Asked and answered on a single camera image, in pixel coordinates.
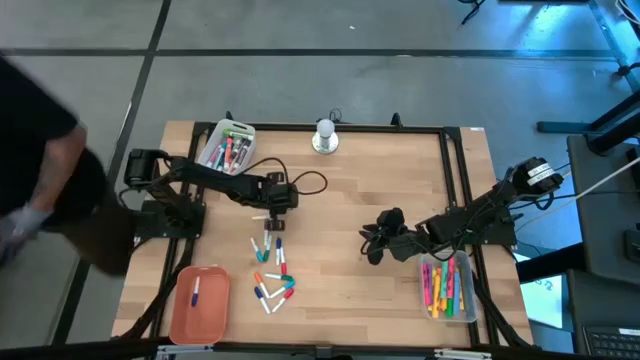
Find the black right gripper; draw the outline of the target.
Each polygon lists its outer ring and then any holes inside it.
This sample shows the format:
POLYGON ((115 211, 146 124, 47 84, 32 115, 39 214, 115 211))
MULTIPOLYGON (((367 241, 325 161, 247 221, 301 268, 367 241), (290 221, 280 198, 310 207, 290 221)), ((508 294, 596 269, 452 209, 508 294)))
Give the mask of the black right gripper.
POLYGON ((385 250, 400 262, 427 252, 427 238, 406 226, 400 208, 382 211, 374 224, 363 225, 358 233, 367 239, 360 250, 367 251, 370 264, 379 264, 385 250))

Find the person's forearm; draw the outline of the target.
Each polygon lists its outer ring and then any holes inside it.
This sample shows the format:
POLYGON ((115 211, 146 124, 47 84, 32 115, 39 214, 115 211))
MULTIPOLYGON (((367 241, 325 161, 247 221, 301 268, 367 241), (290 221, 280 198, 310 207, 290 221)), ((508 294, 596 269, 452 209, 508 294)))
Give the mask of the person's forearm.
POLYGON ((39 212, 53 211, 84 151, 86 140, 86 128, 76 125, 65 136, 46 142, 38 180, 29 201, 30 208, 39 212))

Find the white plastic bin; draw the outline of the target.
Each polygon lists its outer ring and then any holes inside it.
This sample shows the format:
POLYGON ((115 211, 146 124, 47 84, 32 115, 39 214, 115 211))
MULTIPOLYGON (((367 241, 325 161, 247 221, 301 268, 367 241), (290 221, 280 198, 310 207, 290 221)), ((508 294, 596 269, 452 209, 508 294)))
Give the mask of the white plastic bin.
POLYGON ((219 172, 223 172, 225 174, 228 175, 237 175, 239 173, 241 173, 242 171, 246 170, 249 167, 249 164, 251 162, 251 157, 255 151, 256 145, 257 145, 257 136, 256 136, 256 132, 255 129, 252 126, 249 126, 247 124, 243 124, 240 122, 236 122, 234 120, 231 119, 222 119, 221 121, 219 121, 216 126, 213 129, 212 134, 210 135, 209 139, 207 140, 207 143, 205 144, 204 149, 202 150, 202 152, 199 155, 199 158, 197 160, 197 163, 203 166, 207 166, 207 162, 209 161, 209 158, 211 156, 211 154, 214 152, 214 150, 216 149, 216 147, 218 145, 221 144, 221 142, 223 140, 227 139, 227 136, 223 135, 223 131, 229 129, 232 131, 238 131, 238 132, 243 132, 243 133, 250 133, 252 135, 254 135, 254 139, 251 142, 251 146, 246 154, 246 157, 244 158, 244 162, 242 163, 242 166, 240 167, 240 169, 235 172, 233 171, 232 173, 225 172, 224 169, 222 168, 219 172))

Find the white bulb silver base lamp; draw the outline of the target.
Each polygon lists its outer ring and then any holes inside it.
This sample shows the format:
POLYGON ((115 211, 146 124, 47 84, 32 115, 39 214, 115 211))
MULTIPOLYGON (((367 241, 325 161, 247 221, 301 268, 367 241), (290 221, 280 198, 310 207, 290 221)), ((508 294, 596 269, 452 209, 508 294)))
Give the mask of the white bulb silver base lamp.
POLYGON ((316 132, 312 137, 313 149, 321 154, 331 154, 337 150, 339 138, 335 124, 330 119, 320 119, 316 124, 316 132))

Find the orange plastic bin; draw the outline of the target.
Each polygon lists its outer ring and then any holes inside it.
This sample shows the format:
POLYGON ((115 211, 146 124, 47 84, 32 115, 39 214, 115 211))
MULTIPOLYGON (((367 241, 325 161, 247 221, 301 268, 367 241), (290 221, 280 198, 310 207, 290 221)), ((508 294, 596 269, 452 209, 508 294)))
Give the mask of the orange plastic bin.
POLYGON ((176 345, 213 345, 227 323, 230 278, 220 266, 188 266, 177 278, 169 338, 176 345), (191 307, 194 280, 200 276, 198 303, 191 307))

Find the clear plastic bin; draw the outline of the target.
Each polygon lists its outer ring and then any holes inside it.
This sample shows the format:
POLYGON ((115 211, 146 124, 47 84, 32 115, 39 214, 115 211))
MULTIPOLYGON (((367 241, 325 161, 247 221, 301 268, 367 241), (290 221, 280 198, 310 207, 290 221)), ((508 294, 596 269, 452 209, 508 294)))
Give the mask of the clear plastic bin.
POLYGON ((441 257, 446 258, 446 261, 437 260, 435 257, 428 254, 422 255, 419 260, 418 288, 420 291, 420 304, 423 310, 426 312, 428 318, 435 319, 438 321, 460 322, 460 323, 472 323, 476 321, 477 308, 476 308, 475 299, 474 299, 475 289, 473 285, 473 269, 469 261, 469 257, 467 256, 466 253, 462 251, 456 251, 455 253, 445 252, 444 254, 441 254, 441 257), (434 273, 435 273, 435 270, 441 269, 443 265, 447 269, 447 262, 451 257, 455 259, 455 271, 456 270, 459 271, 459 274, 460 274, 460 282, 462 283, 462 286, 463 286, 465 310, 462 313, 460 312, 460 315, 458 316, 447 317, 446 311, 441 311, 439 308, 439 317, 433 318, 431 314, 431 310, 432 310, 432 304, 433 304, 433 282, 434 282, 433 279, 435 275, 434 273), (423 298, 422 263, 427 263, 429 265, 430 275, 431 275, 431 280, 430 280, 431 305, 428 308, 425 306, 424 298, 423 298))

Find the white paper sheet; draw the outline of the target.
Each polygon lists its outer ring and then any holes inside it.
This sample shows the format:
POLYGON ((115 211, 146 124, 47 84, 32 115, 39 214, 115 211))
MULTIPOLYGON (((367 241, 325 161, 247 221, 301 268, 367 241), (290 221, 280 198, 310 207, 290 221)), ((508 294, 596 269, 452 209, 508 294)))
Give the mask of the white paper sheet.
POLYGON ((529 320, 558 329, 563 327, 561 276, 524 283, 520 289, 529 320))

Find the black desk leg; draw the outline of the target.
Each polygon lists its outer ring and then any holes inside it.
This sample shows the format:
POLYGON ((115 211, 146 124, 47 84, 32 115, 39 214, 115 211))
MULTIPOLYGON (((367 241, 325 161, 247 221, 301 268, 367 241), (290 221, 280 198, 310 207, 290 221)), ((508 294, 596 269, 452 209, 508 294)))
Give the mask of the black desk leg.
POLYGON ((604 154, 640 133, 640 90, 591 123, 541 121, 536 129, 547 134, 586 135, 591 151, 604 154))

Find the dark grey desk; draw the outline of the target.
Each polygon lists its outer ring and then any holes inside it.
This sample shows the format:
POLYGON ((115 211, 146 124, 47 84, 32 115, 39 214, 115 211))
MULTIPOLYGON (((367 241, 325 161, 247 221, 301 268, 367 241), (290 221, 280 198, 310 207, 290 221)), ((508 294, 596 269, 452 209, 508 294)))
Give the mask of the dark grey desk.
POLYGON ((577 193, 620 172, 576 201, 585 268, 568 272, 569 292, 574 345, 590 354, 589 331, 617 335, 625 328, 640 335, 640 263, 625 253, 625 235, 640 234, 640 187, 633 170, 623 168, 629 151, 640 156, 640 146, 622 143, 598 155, 582 136, 568 137, 567 145, 577 193))

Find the black chair base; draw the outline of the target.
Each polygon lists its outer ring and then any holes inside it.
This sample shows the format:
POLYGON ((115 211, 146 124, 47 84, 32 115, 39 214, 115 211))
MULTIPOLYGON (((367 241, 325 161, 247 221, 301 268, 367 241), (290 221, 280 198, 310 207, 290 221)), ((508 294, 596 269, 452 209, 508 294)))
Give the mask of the black chair base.
POLYGON ((469 13, 461 21, 461 26, 467 24, 480 10, 486 0, 457 0, 459 3, 467 4, 471 7, 469 13))

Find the person's hand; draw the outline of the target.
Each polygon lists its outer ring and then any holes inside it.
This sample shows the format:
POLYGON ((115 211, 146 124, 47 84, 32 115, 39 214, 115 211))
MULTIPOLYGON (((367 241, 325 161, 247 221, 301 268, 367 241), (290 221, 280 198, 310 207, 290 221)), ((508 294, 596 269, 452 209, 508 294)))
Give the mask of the person's hand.
POLYGON ((0 218, 0 267, 10 263, 53 214, 25 204, 0 218))

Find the black keyboard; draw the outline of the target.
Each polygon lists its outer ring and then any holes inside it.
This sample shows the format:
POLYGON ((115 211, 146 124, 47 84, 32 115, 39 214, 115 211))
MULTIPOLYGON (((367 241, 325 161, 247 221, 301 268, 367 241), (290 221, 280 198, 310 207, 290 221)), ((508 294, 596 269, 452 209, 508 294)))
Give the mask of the black keyboard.
POLYGON ((640 360, 640 329, 620 327, 583 328, 590 355, 621 360, 640 360))

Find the person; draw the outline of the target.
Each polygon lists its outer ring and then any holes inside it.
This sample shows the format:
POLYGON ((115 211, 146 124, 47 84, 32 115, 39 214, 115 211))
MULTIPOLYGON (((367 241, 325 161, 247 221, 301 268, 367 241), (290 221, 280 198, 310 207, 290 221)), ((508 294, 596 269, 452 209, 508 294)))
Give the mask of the person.
MULTIPOLYGON (((29 204, 46 142, 65 136, 76 125, 83 124, 0 55, 0 218, 29 204)), ((52 212, 36 236, 41 232, 61 234, 82 259, 103 273, 126 274, 135 217, 119 203, 87 140, 52 212)))

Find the silver metal bracket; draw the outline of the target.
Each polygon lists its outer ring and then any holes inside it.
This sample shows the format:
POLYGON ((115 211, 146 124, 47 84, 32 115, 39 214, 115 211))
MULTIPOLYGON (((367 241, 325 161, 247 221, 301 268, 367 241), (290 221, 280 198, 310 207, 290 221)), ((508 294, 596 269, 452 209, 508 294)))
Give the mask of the silver metal bracket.
POLYGON ((213 352, 213 345, 161 345, 154 360, 175 360, 177 355, 213 352))
POLYGON ((435 349, 433 356, 435 360, 493 360, 490 353, 459 349, 435 349))

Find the black front frame beam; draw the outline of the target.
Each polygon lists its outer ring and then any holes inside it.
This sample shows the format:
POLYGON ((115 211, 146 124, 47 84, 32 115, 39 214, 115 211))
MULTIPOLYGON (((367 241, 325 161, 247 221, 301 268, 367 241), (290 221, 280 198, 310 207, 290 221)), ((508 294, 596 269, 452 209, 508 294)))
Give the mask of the black front frame beam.
MULTIPOLYGON (((0 349, 0 360, 73 360, 83 357, 95 360, 131 360, 155 356, 161 345, 173 345, 166 337, 153 339, 112 339, 108 341, 58 344, 13 349, 0 349)), ((608 357, 543 351, 535 347, 508 347, 480 344, 471 347, 393 347, 393 346, 340 346, 296 345, 268 343, 214 344, 213 352, 287 353, 310 355, 315 358, 336 356, 422 356, 434 359, 435 349, 459 349, 486 352, 493 360, 621 360, 608 357)))

